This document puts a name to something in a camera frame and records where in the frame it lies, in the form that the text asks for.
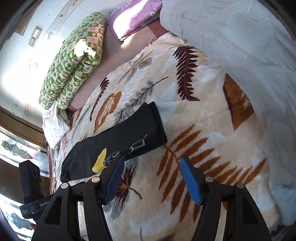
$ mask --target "purple towel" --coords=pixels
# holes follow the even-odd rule
[[[120,40],[159,17],[161,0],[126,0],[110,12],[109,28]]]

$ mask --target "folded green quilt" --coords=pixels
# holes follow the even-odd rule
[[[39,104],[49,109],[55,100],[66,109],[102,56],[106,19],[100,12],[86,17],[63,42],[48,70]]]

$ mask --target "silver bolt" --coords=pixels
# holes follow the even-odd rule
[[[65,189],[65,188],[67,188],[68,187],[68,183],[63,183],[62,185],[61,185],[61,188],[62,189]]]
[[[93,177],[93,178],[91,179],[91,181],[92,181],[93,183],[97,183],[99,180],[100,180],[99,177]]]
[[[237,187],[238,187],[238,188],[244,188],[244,184],[242,184],[242,183],[237,183]]]
[[[212,177],[206,177],[205,180],[208,182],[208,183],[212,183],[214,181],[214,179]]]

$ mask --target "leaf-patterned blanket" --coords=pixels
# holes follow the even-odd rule
[[[62,162],[75,143],[151,101],[168,142],[125,163],[115,198],[104,207],[114,240],[191,240],[201,209],[180,174],[182,155],[221,183],[244,183],[268,227],[279,219],[268,188],[264,134],[248,97],[203,52],[171,33],[111,72],[73,115],[60,148],[51,151],[52,191],[61,184]],[[79,215],[86,239],[82,204]],[[222,205],[217,240],[222,240],[225,217]]]

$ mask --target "white wall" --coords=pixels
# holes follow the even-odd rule
[[[47,71],[63,40],[89,14],[109,11],[122,0],[43,0],[23,36],[13,33],[0,51],[0,106],[42,127],[38,97]],[[34,28],[42,32],[28,45]]]

